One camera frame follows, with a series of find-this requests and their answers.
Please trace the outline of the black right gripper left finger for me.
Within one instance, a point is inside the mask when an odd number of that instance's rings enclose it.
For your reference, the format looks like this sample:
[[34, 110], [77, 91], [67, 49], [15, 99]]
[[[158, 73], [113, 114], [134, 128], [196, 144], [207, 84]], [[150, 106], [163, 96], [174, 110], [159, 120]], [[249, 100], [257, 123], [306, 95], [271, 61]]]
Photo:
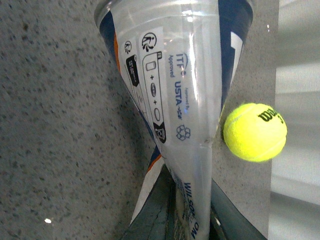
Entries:
[[122, 235], [123, 240], [173, 240], [175, 183], [166, 166], [160, 169], [146, 202]]

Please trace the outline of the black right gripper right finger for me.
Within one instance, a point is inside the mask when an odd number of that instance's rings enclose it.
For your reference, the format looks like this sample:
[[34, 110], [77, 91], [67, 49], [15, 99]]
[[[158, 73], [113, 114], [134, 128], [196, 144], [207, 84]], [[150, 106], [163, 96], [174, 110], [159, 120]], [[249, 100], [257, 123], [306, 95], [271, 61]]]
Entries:
[[265, 240], [266, 237], [241, 214], [218, 184], [211, 181], [211, 240]]

